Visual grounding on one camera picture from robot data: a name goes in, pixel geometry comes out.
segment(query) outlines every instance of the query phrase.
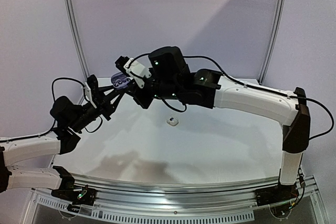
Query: white bracket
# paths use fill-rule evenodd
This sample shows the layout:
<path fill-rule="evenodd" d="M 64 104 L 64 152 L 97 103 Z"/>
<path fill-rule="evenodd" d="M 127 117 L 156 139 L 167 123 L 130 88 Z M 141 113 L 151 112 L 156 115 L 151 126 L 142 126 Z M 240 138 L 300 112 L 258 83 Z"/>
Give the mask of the white bracket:
<path fill-rule="evenodd" d="M 86 97 L 88 98 L 88 100 L 90 101 L 90 103 L 92 104 L 92 106 L 96 109 L 97 106 L 96 106 L 95 103 L 93 102 L 91 88 L 89 87 L 89 85 L 88 85 L 87 82 L 84 83 L 84 93 L 85 93 L 85 96 L 86 96 Z"/>
<path fill-rule="evenodd" d="M 12 165 L 7 169 L 11 172 L 7 189 L 18 187 L 58 189 L 62 182 L 59 173 L 52 168 Z"/>
<path fill-rule="evenodd" d="M 0 144 L 4 147 L 5 166 L 33 157 L 59 154 L 61 141 L 52 137 L 34 137 Z"/>
<path fill-rule="evenodd" d="M 145 67 L 136 60 L 133 60 L 133 58 L 127 61 L 124 65 L 124 69 L 126 70 L 126 73 L 135 80 L 140 89 L 143 89 L 145 84 L 143 78 L 149 78 L 152 76 L 149 72 L 149 68 Z"/>

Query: metal frame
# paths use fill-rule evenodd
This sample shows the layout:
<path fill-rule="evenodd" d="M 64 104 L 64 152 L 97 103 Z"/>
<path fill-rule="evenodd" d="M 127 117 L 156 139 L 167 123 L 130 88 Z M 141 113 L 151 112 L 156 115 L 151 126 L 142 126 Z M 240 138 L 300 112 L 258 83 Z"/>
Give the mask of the metal frame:
<path fill-rule="evenodd" d="M 89 71 L 89 66 L 87 64 L 84 51 L 82 48 L 82 44 L 80 41 L 80 36 L 78 33 L 78 27 L 76 23 L 76 16 L 74 13 L 74 7 L 72 5 L 72 0 L 64 0 L 64 1 L 65 1 L 65 6 L 66 6 L 68 18 L 69 18 L 69 24 L 70 24 L 72 37 L 73 37 L 73 42 L 75 43 L 75 48 L 77 51 L 78 60 L 82 68 L 84 78 L 86 79 L 90 76 L 90 71 Z"/>
<path fill-rule="evenodd" d="M 270 60 L 271 60 L 272 52 L 273 52 L 273 49 L 274 49 L 275 41 L 276 41 L 278 30 L 279 30 L 282 9 L 284 8 L 284 2 L 285 2 L 285 0 L 277 0 L 276 10 L 275 10 L 274 19 L 273 19 L 271 37 L 270 37 L 268 45 L 267 45 L 267 50 L 266 50 L 264 63 L 262 64 L 261 71 L 260 71 L 260 74 L 259 74 L 259 77 L 258 77 L 258 82 L 261 85 L 263 84 L 263 82 L 265 80 L 267 70 L 268 70 L 268 66 L 269 66 L 269 63 L 270 63 Z"/>
<path fill-rule="evenodd" d="M 208 185 L 139 185 L 84 176 L 76 176 L 77 181 L 78 185 L 88 183 L 98 190 L 95 205 L 81 206 L 79 216 L 113 223 L 143 224 L 251 221 L 254 220 L 253 211 L 269 208 L 257 206 L 254 190 L 277 184 L 276 177 L 237 184 Z M 317 223 L 328 223 L 314 177 L 307 177 L 306 183 L 304 197 L 310 197 Z M 74 214 L 66 210 L 69 202 L 53 198 L 49 190 L 33 189 L 23 223 L 32 223 L 38 204 Z"/>

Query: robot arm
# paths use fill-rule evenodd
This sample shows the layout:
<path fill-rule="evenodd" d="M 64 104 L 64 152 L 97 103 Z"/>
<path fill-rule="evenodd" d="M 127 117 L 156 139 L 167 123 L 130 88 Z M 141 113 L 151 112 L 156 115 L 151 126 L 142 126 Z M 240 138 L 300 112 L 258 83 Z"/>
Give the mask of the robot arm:
<path fill-rule="evenodd" d="M 52 192 L 56 197 L 76 201 L 80 193 L 74 194 L 75 181 L 62 167 L 28 169 L 13 164 L 36 156 L 71 152 L 80 140 L 77 133 L 100 115 L 110 120 L 123 95 L 128 94 L 144 109 L 153 99 L 174 99 L 209 109 L 241 110 L 278 121 L 283 126 L 279 186 L 270 189 L 272 198 L 265 199 L 264 203 L 292 197 L 302 153 L 308 147 L 310 129 L 309 110 L 305 99 L 301 99 L 305 97 L 302 89 L 291 92 L 252 83 L 241 85 L 221 72 L 208 69 L 190 72 L 177 47 L 160 48 L 149 54 L 149 60 L 151 68 L 128 57 L 116 61 L 116 67 L 133 78 L 123 89 L 100 88 L 97 78 L 90 76 L 85 90 L 89 102 L 85 105 L 74 105 L 67 97 L 59 97 L 50 111 L 57 121 L 57 128 L 53 130 L 57 139 L 31 138 L 0 146 L 0 192 L 14 187 L 45 187 L 54 189 Z M 93 189 L 87 194 L 89 198 L 78 199 L 77 203 L 93 204 L 94 194 Z"/>

